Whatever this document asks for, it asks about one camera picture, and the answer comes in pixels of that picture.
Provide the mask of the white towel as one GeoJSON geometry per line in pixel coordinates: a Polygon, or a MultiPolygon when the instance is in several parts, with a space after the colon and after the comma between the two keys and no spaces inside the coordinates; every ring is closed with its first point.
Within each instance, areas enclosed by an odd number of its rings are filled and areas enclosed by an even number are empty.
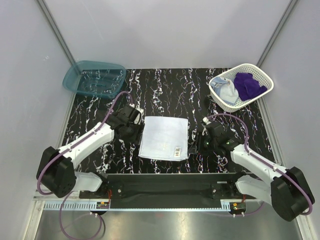
{"type": "Polygon", "coordinates": [[[138,156],[179,162],[188,158],[188,119],[146,116],[138,156]]]}

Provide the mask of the light blue towel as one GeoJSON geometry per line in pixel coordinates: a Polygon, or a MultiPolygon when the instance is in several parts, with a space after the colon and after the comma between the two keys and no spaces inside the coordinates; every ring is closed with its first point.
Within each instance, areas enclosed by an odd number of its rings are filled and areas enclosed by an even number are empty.
{"type": "Polygon", "coordinates": [[[209,85],[217,96],[225,103],[234,106],[239,98],[238,90],[232,80],[224,77],[214,77],[209,85]]]}

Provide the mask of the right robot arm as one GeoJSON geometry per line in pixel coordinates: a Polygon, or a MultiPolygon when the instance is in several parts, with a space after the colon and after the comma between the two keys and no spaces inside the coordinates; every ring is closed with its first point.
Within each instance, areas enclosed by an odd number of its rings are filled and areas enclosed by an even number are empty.
{"type": "Polygon", "coordinates": [[[232,198],[249,195],[272,206],[285,221],[312,211],[315,198],[303,172],[286,168],[251,150],[246,143],[229,137],[219,122],[204,118],[195,143],[189,150],[202,156],[217,155],[241,165],[255,176],[236,173],[228,181],[227,192],[232,198]]]}

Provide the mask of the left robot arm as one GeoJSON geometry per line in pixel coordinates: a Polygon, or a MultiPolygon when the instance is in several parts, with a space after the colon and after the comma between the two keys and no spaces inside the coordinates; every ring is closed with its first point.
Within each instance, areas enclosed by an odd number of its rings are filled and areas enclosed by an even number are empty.
{"type": "Polygon", "coordinates": [[[91,192],[95,197],[103,198],[108,193],[107,177],[76,169],[86,157],[114,139],[139,145],[144,128],[143,115],[143,109],[126,105],[77,140],[60,148],[46,148],[36,174],[37,185],[44,185],[49,194],[58,198],[75,191],[91,192]]]}

